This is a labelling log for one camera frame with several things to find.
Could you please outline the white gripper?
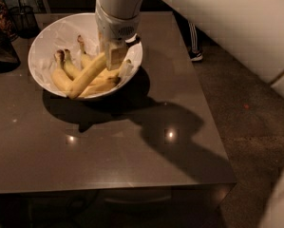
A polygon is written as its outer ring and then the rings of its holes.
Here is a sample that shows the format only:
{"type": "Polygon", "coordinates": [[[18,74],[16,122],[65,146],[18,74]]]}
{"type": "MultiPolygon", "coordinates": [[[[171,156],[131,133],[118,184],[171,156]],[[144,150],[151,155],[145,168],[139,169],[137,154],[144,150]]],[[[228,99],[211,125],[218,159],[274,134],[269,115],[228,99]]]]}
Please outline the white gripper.
{"type": "Polygon", "coordinates": [[[96,0],[95,18],[106,67],[109,71],[117,69],[128,51],[125,41],[136,34],[140,5],[134,0],[96,0]]]}

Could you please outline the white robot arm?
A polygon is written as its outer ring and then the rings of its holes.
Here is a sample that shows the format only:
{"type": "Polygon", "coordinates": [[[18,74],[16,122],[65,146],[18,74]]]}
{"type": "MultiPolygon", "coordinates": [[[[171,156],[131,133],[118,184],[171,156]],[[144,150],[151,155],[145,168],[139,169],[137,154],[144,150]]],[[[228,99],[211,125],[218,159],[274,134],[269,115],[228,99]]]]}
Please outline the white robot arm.
{"type": "MultiPolygon", "coordinates": [[[[284,0],[161,0],[284,99],[284,0]]],[[[104,41],[123,40],[118,32],[138,24],[142,0],[96,0],[104,41]]]]}

